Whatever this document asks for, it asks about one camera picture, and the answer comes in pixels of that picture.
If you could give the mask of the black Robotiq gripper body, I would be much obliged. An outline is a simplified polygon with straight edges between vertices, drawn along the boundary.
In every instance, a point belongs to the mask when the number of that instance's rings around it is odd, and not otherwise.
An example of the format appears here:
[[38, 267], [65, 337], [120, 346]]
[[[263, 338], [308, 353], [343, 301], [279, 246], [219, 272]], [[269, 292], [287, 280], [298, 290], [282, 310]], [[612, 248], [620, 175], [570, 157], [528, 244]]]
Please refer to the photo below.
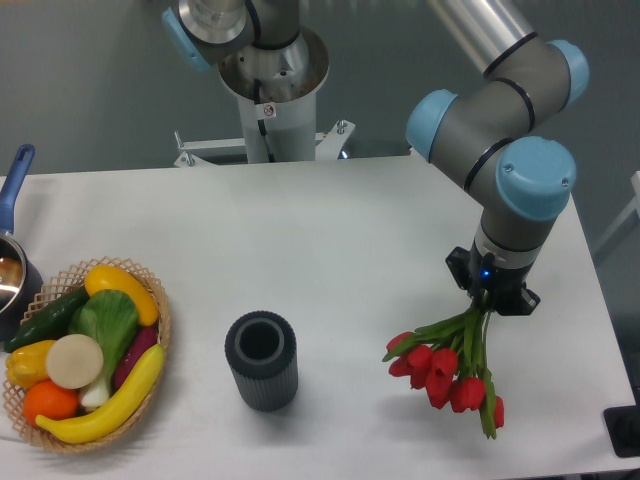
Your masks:
[[454, 248], [445, 263], [458, 287], [472, 298], [473, 306], [501, 316], [528, 316], [540, 303], [540, 297], [526, 285], [531, 265], [501, 267], [493, 253], [481, 255], [475, 246], [470, 250]]

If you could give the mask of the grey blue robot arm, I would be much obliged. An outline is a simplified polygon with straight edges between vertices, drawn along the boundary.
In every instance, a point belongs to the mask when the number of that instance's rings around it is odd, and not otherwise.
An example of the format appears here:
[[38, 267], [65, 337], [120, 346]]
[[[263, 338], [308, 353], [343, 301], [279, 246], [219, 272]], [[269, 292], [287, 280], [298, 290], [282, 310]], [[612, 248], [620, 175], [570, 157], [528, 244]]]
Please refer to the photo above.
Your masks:
[[[483, 209], [473, 244], [447, 265], [476, 305], [503, 316], [539, 304], [527, 276], [576, 179], [572, 155], [534, 129], [589, 82], [581, 50], [545, 42], [509, 1], [435, 1], [432, 9], [485, 78], [469, 98], [428, 94], [406, 125], [410, 147]], [[195, 70], [216, 67], [236, 98], [251, 163], [313, 161], [323, 41], [295, 1], [178, 1], [162, 15]]]

